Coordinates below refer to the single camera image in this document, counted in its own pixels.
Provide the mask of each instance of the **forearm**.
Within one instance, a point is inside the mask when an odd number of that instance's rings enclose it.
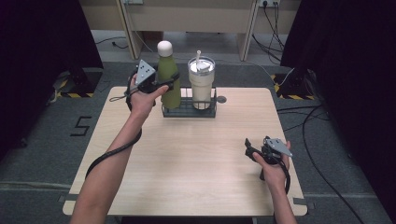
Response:
[[[291,206],[285,189],[283,187],[272,186],[269,186],[268,188],[271,191],[273,199],[276,223],[297,223],[295,216],[291,210]]]
[[[145,121],[131,113],[107,151],[135,139]],[[106,214],[120,187],[132,147],[97,164],[85,180],[75,205],[71,223],[104,223]]]

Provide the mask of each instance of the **white cup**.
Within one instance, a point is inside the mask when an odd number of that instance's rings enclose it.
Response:
[[[191,59],[188,66],[193,105],[197,109],[207,109],[210,106],[216,64],[212,59],[203,56],[198,63],[196,58]]]

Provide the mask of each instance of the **wire basket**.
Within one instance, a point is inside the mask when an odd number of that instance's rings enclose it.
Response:
[[[210,101],[193,101],[191,87],[180,88],[180,106],[174,109],[163,108],[164,118],[215,118],[216,117],[216,88],[212,88]]]

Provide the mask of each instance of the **white bottle cap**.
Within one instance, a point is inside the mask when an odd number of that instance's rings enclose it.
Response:
[[[161,57],[169,57],[173,54],[172,44],[167,40],[163,40],[160,43],[158,43],[157,49],[158,49],[158,54]]]

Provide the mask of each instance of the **bottle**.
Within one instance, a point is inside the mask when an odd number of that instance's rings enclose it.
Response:
[[[158,79],[164,81],[177,73],[177,66],[173,58],[172,44],[169,41],[163,40],[157,46],[160,60],[158,61]],[[180,106],[180,79],[174,82],[173,89],[164,94],[161,98],[163,106],[168,109],[174,109]]]

